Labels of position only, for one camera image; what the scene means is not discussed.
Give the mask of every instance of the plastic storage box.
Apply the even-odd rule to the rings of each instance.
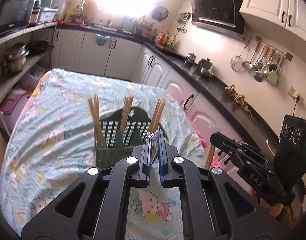
[[[36,88],[40,78],[44,75],[45,70],[39,65],[34,65],[28,73],[26,73],[20,80],[19,83],[30,87],[32,90]]]
[[[41,8],[39,13],[38,22],[39,23],[47,23],[52,22],[55,13],[57,12],[57,9],[51,9],[51,8]]]
[[[27,102],[28,98],[26,91],[20,89],[12,89],[0,104],[1,112],[3,112],[4,122],[10,131],[13,130]]]

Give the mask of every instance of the wooden chopstick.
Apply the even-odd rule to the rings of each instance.
[[[105,141],[103,133],[102,133],[100,120],[97,118],[92,99],[89,98],[88,102],[89,102],[89,107],[90,107],[91,115],[92,115],[92,118],[93,118],[93,122],[94,122],[94,125],[95,125],[95,137],[96,137],[97,145],[98,145],[98,147],[106,147],[106,141]]]
[[[121,127],[120,127],[120,132],[121,132],[122,135],[124,134],[126,123],[127,123],[128,118],[129,118],[129,114],[130,114],[130,110],[131,110],[131,107],[132,107],[133,99],[134,99],[134,96],[128,96],[127,97],[126,112],[125,112],[125,115],[124,115],[123,123],[121,123]]]
[[[124,98],[124,105],[123,105],[123,111],[122,111],[122,118],[121,118],[121,123],[120,123],[120,133],[124,132],[123,130],[123,124],[125,122],[125,118],[126,118],[126,112],[127,112],[127,108],[128,108],[128,101],[129,101],[129,97],[125,96]]]
[[[157,112],[157,116],[156,116],[156,119],[155,119],[155,122],[154,122],[154,126],[153,126],[153,131],[152,132],[155,132],[157,130],[158,124],[159,124],[161,116],[162,116],[162,112],[164,110],[165,103],[166,103],[166,100],[162,99],[161,103],[159,105],[159,108],[158,108],[158,112]]]
[[[154,109],[154,113],[152,115],[151,122],[150,122],[150,125],[149,125],[149,128],[148,128],[148,132],[149,133],[153,132],[153,126],[154,126],[154,123],[155,123],[156,115],[157,115],[158,109],[160,107],[160,104],[161,104],[161,100],[159,98],[157,103],[156,103],[156,106],[155,106],[155,109]]]
[[[100,112],[99,112],[99,94],[94,95],[94,104],[97,118],[100,119]]]

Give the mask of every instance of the electrical outlet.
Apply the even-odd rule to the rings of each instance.
[[[296,89],[293,88],[293,87],[291,87],[291,88],[289,89],[289,91],[288,91],[288,94],[289,94],[293,99],[295,99],[295,98],[294,98],[295,93],[296,93]]]
[[[301,96],[301,94],[296,92],[296,89],[293,87],[290,87],[288,94],[294,99],[296,100],[297,97],[299,97],[299,101],[297,102],[299,105],[303,102],[304,98]]]

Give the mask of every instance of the black gripper frame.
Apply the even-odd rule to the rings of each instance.
[[[161,132],[158,157],[161,185],[180,189],[184,240],[283,239],[282,225],[222,169],[179,158]]]
[[[283,188],[274,169],[274,161],[265,158],[262,152],[248,144],[236,143],[217,132],[211,135],[210,142],[228,154],[232,163],[239,169],[237,174],[269,205],[282,203],[289,206],[295,194]]]
[[[24,226],[21,239],[124,240],[130,188],[149,186],[150,154],[146,138],[133,150],[137,159],[88,169]]]

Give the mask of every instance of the bedsheet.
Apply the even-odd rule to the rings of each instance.
[[[21,235],[30,219],[95,166],[87,99],[99,94],[100,115],[105,118],[123,108],[128,86],[133,87],[133,106],[152,117],[164,89],[60,69],[46,74],[12,132],[2,166],[2,213],[16,233]],[[170,95],[160,123],[168,143],[201,167],[205,150]],[[160,186],[158,162],[152,165],[150,187],[131,190],[125,238],[183,239],[179,190]]]

